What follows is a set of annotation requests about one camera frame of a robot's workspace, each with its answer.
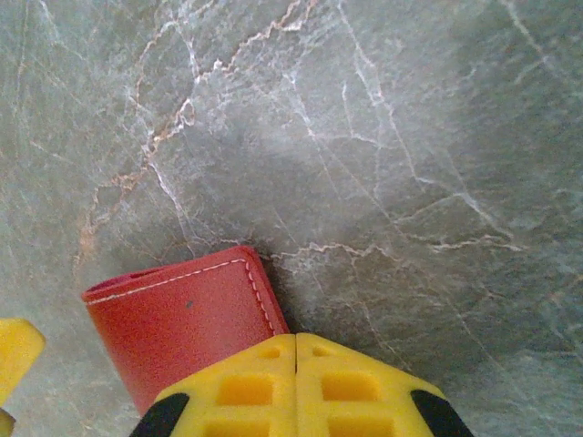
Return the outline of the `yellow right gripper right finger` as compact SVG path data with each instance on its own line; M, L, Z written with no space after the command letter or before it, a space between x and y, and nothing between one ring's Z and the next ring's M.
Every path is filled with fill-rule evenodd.
M300 436L470 436L431 383L322 337L296 336Z

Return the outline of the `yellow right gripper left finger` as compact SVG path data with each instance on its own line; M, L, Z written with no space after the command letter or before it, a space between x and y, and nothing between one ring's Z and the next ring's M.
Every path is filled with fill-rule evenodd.
M265 340L168 386L133 436L295 436L296 342Z

